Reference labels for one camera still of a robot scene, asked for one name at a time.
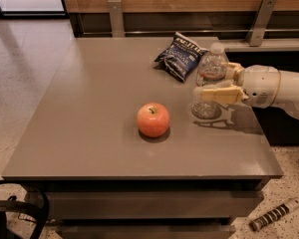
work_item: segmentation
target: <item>speckled floor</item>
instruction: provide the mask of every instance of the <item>speckled floor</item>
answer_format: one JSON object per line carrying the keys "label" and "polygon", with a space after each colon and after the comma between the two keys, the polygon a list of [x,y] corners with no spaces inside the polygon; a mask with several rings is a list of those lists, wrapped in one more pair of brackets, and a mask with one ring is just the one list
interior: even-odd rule
{"label": "speckled floor", "polygon": [[[67,49],[74,40],[68,20],[0,21],[0,174],[10,159],[24,129]],[[250,220],[292,197],[299,197],[299,146],[272,146],[284,171],[263,189],[264,201],[246,218],[233,224],[230,239],[299,239],[299,209],[280,221],[253,232]],[[0,186],[0,199],[23,195],[19,187]],[[9,227],[28,238],[33,224],[9,214]],[[47,226],[41,238],[60,238]]]}

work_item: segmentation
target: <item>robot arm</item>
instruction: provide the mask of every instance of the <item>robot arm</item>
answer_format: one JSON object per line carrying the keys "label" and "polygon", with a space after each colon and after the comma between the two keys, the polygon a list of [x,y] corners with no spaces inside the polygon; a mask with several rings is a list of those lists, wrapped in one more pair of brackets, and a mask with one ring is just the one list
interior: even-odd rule
{"label": "robot arm", "polygon": [[229,63],[225,81],[212,87],[197,87],[194,94],[204,101],[223,104],[243,101],[256,108],[277,107],[299,120],[299,73],[266,66],[244,69]]}

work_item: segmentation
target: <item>black snack bag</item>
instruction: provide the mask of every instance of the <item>black snack bag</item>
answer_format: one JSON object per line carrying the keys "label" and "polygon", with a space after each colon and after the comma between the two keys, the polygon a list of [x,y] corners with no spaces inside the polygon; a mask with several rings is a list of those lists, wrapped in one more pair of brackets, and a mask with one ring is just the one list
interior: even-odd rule
{"label": "black snack bag", "polygon": [[177,32],[173,36],[170,46],[154,61],[163,64],[166,71],[184,83],[189,73],[198,65],[201,57],[207,51]]}

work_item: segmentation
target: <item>black bag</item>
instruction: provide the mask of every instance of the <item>black bag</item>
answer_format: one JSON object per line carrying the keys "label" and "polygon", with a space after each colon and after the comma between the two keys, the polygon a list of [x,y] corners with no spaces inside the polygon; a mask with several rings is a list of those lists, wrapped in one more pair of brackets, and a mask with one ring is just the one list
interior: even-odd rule
{"label": "black bag", "polygon": [[[1,184],[11,184],[0,180]],[[7,229],[6,212],[24,213],[33,217],[36,220],[36,226],[31,234],[30,239],[38,239],[49,215],[49,200],[47,196],[39,189],[26,184],[20,184],[26,188],[31,188],[37,191],[43,200],[43,206],[39,207],[32,203],[16,201],[16,197],[9,197],[8,200],[0,200],[0,239],[18,239],[19,236]]]}

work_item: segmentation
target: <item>apple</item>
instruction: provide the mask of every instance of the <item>apple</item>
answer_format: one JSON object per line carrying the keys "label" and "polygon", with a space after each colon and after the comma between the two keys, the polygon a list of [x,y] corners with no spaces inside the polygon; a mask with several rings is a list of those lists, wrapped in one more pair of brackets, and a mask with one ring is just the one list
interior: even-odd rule
{"label": "apple", "polygon": [[138,112],[138,127],[148,137],[160,137],[169,128],[169,112],[158,103],[143,105]]}

